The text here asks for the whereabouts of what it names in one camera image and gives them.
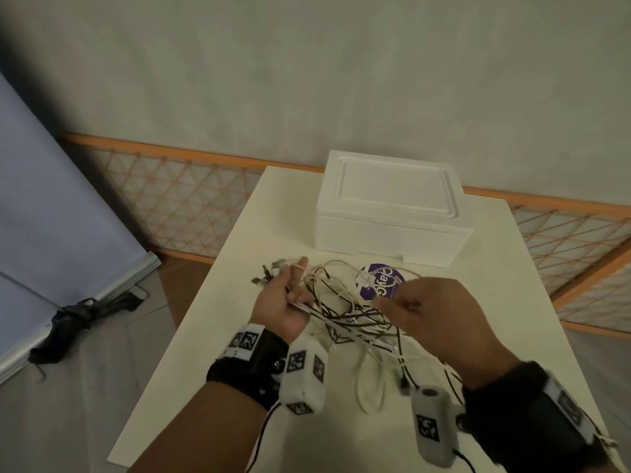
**wristband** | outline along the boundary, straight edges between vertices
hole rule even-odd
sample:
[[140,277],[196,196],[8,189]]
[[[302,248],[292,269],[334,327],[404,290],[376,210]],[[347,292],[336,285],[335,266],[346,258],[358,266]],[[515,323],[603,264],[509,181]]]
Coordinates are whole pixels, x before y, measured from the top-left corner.
[[282,373],[288,349],[264,326],[248,324],[211,365],[206,381],[229,385],[269,410],[278,402],[280,383],[274,376]]
[[467,429],[508,473],[578,473],[609,461],[587,415],[535,362],[462,393]]

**left hand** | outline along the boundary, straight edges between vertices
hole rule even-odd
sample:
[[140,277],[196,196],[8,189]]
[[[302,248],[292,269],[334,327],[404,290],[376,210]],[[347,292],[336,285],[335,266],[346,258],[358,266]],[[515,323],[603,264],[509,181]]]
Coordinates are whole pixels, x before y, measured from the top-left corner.
[[307,257],[301,257],[298,265],[302,269],[296,265],[282,268],[257,297],[250,317],[251,324],[264,326],[288,344],[296,340],[309,323],[309,314],[289,305],[290,302],[313,303],[313,296],[299,285],[308,262]]

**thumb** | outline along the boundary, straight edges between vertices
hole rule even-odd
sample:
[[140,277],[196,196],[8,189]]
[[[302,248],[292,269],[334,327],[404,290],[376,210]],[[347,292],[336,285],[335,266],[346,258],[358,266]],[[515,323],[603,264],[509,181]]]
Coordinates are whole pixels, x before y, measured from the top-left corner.
[[289,265],[286,265],[280,270],[279,275],[269,282],[269,285],[275,287],[286,287],[289,284],[291,277],[292,274],[290,272]]
[[410,330],[413,329],[414,312],[401,306],[396,300],[386,297],[378,297],[375,299],[374,306],[392,322],[392,325],[411,334]]

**hand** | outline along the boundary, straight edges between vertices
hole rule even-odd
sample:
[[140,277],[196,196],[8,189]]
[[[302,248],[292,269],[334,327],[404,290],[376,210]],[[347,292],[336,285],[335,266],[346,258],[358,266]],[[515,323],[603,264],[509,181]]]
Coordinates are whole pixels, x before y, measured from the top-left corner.
[[301,257],[298,265],[302,269],[295,265],[282,268],[257,297],[250,317],[250,323],[265,326],[288,344],[296,340],[309,323],[309,314],[289,305],[289,302],[313,303],[313,296],[299,286],[308,262],[307,257]]
[[476,299],[455,279],[404,282],[392,299],[377,298],[375,306],[430,354],[451,365],[470,389],[519,364],[493,334]]

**right hand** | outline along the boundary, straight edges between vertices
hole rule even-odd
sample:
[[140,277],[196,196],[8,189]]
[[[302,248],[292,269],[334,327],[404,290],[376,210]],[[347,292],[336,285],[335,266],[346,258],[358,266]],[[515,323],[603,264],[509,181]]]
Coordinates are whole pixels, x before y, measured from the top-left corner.
[[404,282],[393,298],[379,297],[374,305],[394,326],[450,365],[470,389],[519,364],[493,334],[476,299],[455,279]]

